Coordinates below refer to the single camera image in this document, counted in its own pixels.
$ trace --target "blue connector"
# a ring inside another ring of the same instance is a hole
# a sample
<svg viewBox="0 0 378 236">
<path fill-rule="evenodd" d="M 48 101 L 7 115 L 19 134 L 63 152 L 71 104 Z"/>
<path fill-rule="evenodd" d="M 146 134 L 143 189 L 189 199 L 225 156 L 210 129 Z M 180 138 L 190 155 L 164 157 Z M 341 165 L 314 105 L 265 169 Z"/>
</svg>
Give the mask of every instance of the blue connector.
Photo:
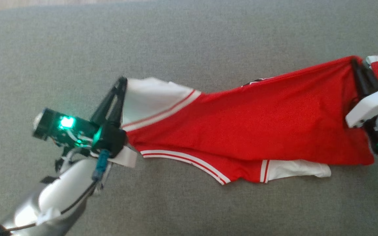
<svg viewBox="0 0 378 236">
<path fill-rule="evenodd" d="M 106 149 L 102 149 L 99 154 L 99 159 L 97 160 L 96 169 L 93 172 L 93 176 L 91 179 L 93 181 L 100 181 L 102 179 L 103 174 L 106 171 L 106 167 L 108 165 L 108 158 L 110 156 L 110 151 Z"/>
</svg>

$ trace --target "red jersey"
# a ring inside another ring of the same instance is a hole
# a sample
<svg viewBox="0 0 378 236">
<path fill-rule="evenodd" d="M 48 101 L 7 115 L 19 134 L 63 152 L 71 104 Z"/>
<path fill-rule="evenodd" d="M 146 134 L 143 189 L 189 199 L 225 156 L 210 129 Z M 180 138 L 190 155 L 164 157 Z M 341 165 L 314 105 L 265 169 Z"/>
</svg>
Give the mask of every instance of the red jersey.
<svg viewBox="0 0 378 236">
<path fill-rule="evenodd" d="M 372 164 L 365 133 L 345 123 L 357 97 L 352 58 L 211 94 L 130 79 L 123 129 L 144 157 L 193 164 L 222 184 Z"/>
</svg>

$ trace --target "gray upholstery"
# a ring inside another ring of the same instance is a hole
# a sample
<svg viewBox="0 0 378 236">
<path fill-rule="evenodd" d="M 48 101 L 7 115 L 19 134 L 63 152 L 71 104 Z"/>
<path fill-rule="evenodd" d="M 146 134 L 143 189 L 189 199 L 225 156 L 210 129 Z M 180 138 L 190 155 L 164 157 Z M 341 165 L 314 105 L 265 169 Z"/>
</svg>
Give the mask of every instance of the gray upholstery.
<svg viewBox="0 0 378 236">
<path fill-rule="evenodd" d="M 61 150 L 31 137 L 32 120 L 44 107 L 88 118 L 119 75 L 212 92 L 374 54 L 374 0 L 163 1 L 0 12 L 0 219 L 54 173 Z M 324 179 L 221 186 L 191 165 L 140 157 L 135 169 L 114 168 L 104 194 L 89 200 L 69 235 L 378 235 L 378 164 L 331 169 Z"/>
</svg>

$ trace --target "white plastic part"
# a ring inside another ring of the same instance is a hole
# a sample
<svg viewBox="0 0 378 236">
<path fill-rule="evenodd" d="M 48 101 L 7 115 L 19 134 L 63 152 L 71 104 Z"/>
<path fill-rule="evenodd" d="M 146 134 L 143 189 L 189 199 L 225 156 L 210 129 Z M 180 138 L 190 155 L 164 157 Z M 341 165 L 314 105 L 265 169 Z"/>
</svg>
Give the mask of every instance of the white plastic part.
<svg viewBox="0 0 378 236">
<path fill-rule="evenodd" d="M 96 158 L 99 157 L 99 155 L 94 152 L 90 152 L 90 155 Z M 137 156 L 138 156 L 137 152 L 133 151 L 127 146 L 124 146 L 123 149 L 120 151 L 120 153 L 117 154 L 115 158 L 109 158 L 108 161 L 114 164 L 121 165 L 121 166 L 135 168 L 135 164 L 137 162 Z"/>
<path fill-rule="evenodd" d="M 55 207 L 56 209 L 65 210 L 71 206 L 93 183 L 91 174 L 96 166 L 94 159 L 83 159 L 72 165 L 65 173 L 59 176 L 51 184 L 47 185 L 39 194 L 38 209 L 39 212 L 46 212 L 48 209 Z M 60 216 L 66 218 L 70 216 L 77 203 L 71 210 Z"/>
<path fill-rule="evenodd" d="M 41 225 L 43 224 L 44 222 L 46 221 L 50 221 L 50 220 L 53 220 L 54 218 L 57 218 L 58 216 L 60 216 L 61 213 L 58 209 L 56 208 L 49 208 L 47 211 L 45 212 L 42 212 L 38 217 L 37 217 L 37 220 L 36 220 L 36 225 Z"/>
<path fill-rule="evenodd" d="M 367 121 L 378 115 L 378 91 L 363 98 L 345 117 L 348 126 L 361 127 Z"/>
<path fill-rule="evenodd" d="M 43 116 L 43 112 L 39 113 L 36 118 L 34 118 L 34 121 L 33 121 L 33 130 L 36 130 L 38 125 L 39 125 L 39 122 L 40 120 L 42 119 L 42 116 Z"/>
</svg>

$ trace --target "wire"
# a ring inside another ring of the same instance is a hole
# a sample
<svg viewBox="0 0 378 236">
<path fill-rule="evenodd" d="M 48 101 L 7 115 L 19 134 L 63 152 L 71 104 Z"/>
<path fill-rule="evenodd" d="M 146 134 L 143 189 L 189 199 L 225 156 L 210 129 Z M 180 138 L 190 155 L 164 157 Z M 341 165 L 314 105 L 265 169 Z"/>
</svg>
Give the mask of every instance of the wire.
<svg viewBox="0 0 378 236">
<path fill-rule="evenodd" d="M 89 138 L 89 137 L 84 136 L 84 135 L 82 135 L 82 134 L 78 134 L 78 138 L 81 139 L 81 140 L 85 140 L 85 141 L 87 141 L 87 142 L 89 142 L 89 143 L 92 143 L 92 142 L 93 142 L 93 139 L 92 139 L 92 138 Z"/>
<path fill-rule="evenodd" d="M 97 153 L 95 153 L 93 151 L 90 151 L 90 156 L 99 158 L 99 154 L 97 154 Z"/>
<path fill-rule="evenodd" d="M 75 200 L 74 203 L 72 203 L 70 206 L 68 206 L 65 210 L 61 211 L 61 215 L 65 214 L 67 211 L 71 210 L 75 205 L 77 205 L 90 191 L 92 191 L 94 187 L 96 187 L 98 181 L 93 181 L 90 186 L 81 194 L 80 197 L 78 197 L 77 200 Z"/>
<path fill-rule="evenodd" d="M 61 157 L 64 162 L 62 163 L 62 166 L 60 167 L 60 170 L 59 170 L 59 173 L 60 174 L 63 174 L 66 170 L 68 170 L 71 165 L 72 165 L 72 157 L 79 153 L 81 151 L 81 148 L 80 147 L 76 147 L 74 149 L 72 149 L 71 151 L 68 151 L 68 153 L 66 154 L 66 157 Z"/>
<path fill-rule="evenodd" d="M 36 223 L 25 225 L 25 226 L 20 226 L 20 227 L 12 227 L 12 228 L 9 228 L 7 230 L 1 231 L 0 235 L 3 234 L 3 233 L 9 233 L 9 232 L 12 232 L 12 231 L 22 230 L 22 229 L 26 229 L 26 228 L 30 228 L 30 227 L 35 227 L 35 226 L 36 226 Z"/>
<path fill-rule="evenodd" d="M 66 130 L 66 133 L 68 134 L 68 136 L 74 140 L 75 142 L 78 141 L 78 138 L 74 136 L 74 134 L 71 132 L 71 130 Z"/>
<path fill-rule="evenodd" d="M 65 210 L 61 211 L 60 214 L 63 215 L 65 213 L 67 213 L 69 210 L 71 210 L 72 208 L 74 208 L 74 206 L 76 206 L 88 193 L 90 193 L 90 191 L 93 190 L 93 188 L 96 187 L 97 182 L 98 181 L 93 181 L 90 184 L 90 186 L 81 194 L 81 196 L 78 197 L 78 199 L 75 200 L 75 202 L 73 202 Z M 20 227 L 9 228 L 7 230 L 4 230 L 4 231 L 0 232 L 0 235 L 2 235 L 3 233 L 8 233 L 8 232 L 17 231 L 17 230 L 23 230 L 23 229 L 30 228 L 30 227 L 35 227 L 35 226 L 36 226 L 36 223 L 28 224 L 28 225 L 20 226 Z"/>
<path fill-rule="evenodd" d="M 57 145 L 57 143 L 56 143 L 56 141 L 54 140 L 54 138 L 51 137 L 51 140 L 53 141 L 53 143 L 54 143 L 55 145 Z"/>
</svg>

